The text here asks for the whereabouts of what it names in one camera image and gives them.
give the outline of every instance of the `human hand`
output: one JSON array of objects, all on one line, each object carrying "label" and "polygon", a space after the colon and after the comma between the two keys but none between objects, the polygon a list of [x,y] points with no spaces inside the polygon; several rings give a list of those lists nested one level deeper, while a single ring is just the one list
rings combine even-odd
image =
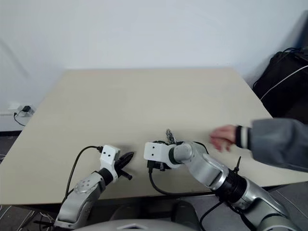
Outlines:
[{"label": "human hand", "polygon": [[218,151],[221,152],[225,146],[229,152],[231,145],[235,144],[235,130],[234,125],[219,127],[211,132],[210,141]]}]

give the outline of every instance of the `black bag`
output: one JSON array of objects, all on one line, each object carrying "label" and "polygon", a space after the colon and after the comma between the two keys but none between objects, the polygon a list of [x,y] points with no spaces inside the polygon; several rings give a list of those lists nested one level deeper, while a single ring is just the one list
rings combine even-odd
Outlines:
[{"label": "black bag", "polygon": [[[294,52],[278,52],[271,58],[262,76],[254,83],[253,91],[264,94],[288,75],[308,62]],[[308,123],[308,68],[302,69],[269,91],[261,100],[273,117],[288,117]]]}]

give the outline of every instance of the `white wall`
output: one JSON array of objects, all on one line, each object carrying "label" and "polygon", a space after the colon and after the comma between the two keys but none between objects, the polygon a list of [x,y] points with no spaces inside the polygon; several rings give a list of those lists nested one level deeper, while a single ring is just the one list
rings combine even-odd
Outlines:
[{"label": "white wall", "polygon": [[[0,112],[65,68],[233,66],[251,84],[295,45],[307,0],[0,0]],[[0,131],[22,129],[0,116]]]}]

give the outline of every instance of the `gray sleeve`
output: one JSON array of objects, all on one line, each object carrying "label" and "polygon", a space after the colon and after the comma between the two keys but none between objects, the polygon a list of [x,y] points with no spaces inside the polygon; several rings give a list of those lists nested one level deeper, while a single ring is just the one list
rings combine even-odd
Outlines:
[{"label": "gray sleeve", "polygon": [[253,158],[264,164],[308,172],[308,126],[294,119],[263,119],[249,131]]}]

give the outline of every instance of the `beige tabletop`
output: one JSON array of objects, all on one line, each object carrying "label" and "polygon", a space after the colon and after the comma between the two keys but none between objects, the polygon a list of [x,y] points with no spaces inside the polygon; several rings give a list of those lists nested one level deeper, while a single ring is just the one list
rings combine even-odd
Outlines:
[{"label": "beige tabletop", "polygon": [[[209,143],[217,126],[270,118],[245,81],[232,69],[72,70],[47,95],[0,165],[0,204],[62,201],[78,152],[88,145],[111,144],[122,153],[135,151],[125,171],[133,175],[110,184],[102,199],[159,195],[150,185],[147,141],[165,139],[170,128],[178,140],[204,143],[210,154],[260,186],[307,181],[308,173],[267,166],[248,150],[219,153]],[[100,154],[86,151],[73,186],[100,166]],[[154,171],[169,192],[202,192],[185,166]]]}]

